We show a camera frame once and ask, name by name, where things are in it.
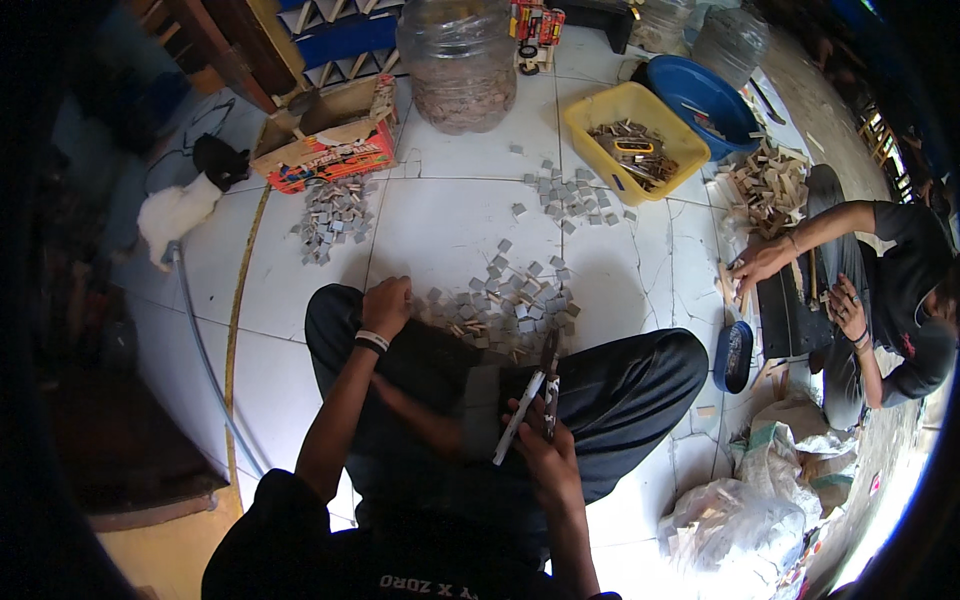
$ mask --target hand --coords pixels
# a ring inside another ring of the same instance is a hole
[[[514,398],[509,404],[514,411],[519,406]],[[503,421],[509,422],[510,415],[504,415]],[[543,439],[542,430],[543,398],[537,396],[517,430],[514,449],[523,455],[537,484],[538,502],[549,515],[556,511],[584,512],[584,489],[573,449],[573,434],[557,420],[553,444],[548,444]]]
[[[863,335],[867,330],[867,317],[863,310],[863,302],[856,293],[856,288],[840,274],[837,283],[828,291],[827,312],[840,325],[843,334],[851,342]],[[860,342],[857,349],[863,348],[870,341],[869,337]]]
[[[410,277],[390,277],[371,288],[363,297],[363,328],[388,342],[410,320]]]
[[[738,298],[758,281],[776,275],[780,269],[797,257],[797,247],[786,235],[769,242],[748,246],[737,258],[743,265],[731,271],[731,277],[740,279],[736,288]]]

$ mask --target gray pants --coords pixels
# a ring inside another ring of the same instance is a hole
[[[809,188],[806,201],[809,218],[845,201],[840,179],[829,165],[818,164],[813,167],[810,176],[806,178],[806,186]],[[863,302],[867,329],[873,331],[867,272],[856,236],[846,233],[819,248],[827,268],[827,281],[833,285],[837,282],[838,274],[847,276]],[[825,354],[824,414],[834,429],[847,429],[860,420],[864,400],[863,381],[855,348],[837,327],[835,341],[821,351]]]

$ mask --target clear plastic jar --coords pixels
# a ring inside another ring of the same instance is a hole
[[[516,41],[507,0],[409,0],[396,47],[417,110],[441,132],[488,132],[514,106]]]
[[[770,29],[742,9],[709,9],[690,57],[719,75],[733,89],[750,80],[767,54]]]
[[[697,0],[646,0],[636,9],[640,20],[634,23],[629,43],[647,52],[673,52],[680,44],[684,24]]]

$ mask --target spider-man box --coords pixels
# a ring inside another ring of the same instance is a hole
[[[312,180],[333,181],[396,166],[396,82],[373,75],[314,92],[302,116],[287,108],[266,120],[250,162],[284,194]]]

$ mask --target plastic container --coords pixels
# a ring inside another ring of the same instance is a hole
[[[488,132],[514,106],[516,41],[506,0],[410,0],[396,47],[417,111],[441,132]]]
[[[742,9],[711,9],[690,56],[739,89],[767,54],[767,24]]]
[[[597,126],[628,118],[662,139],[663,152],[677,162],[676,175],[664,187],[653,192],[640,187],[587,133]],[[662,200],[697,173],[710,157],[707,144],[683,119],[661,102],[656,94],[634,82],[587,96],[564,111],[564,121],[570,127],[573,149],[627,206],[636,206],[648,200]]]
[[[750,355],[754,351],[754,332],[743,321],[720,330],[713,359],[713,383],[722,392],[739,394],[750,379]]]
[[[647,52],[673,52],[696,6],[697,0],[646,0],[637,7],[640,19],[634,22],[630,43]]]
[[[750,132],[760,129],[753,112],[713,71],[682,57],[656,57],[647,65],[647,78],[654,93],[707,142],[710,160],[720,160],[731,152],[750,153],[759,146],[760,140],[750,137]],[[694,111],[684,104],[708,114],[724,137],[698,125]]]

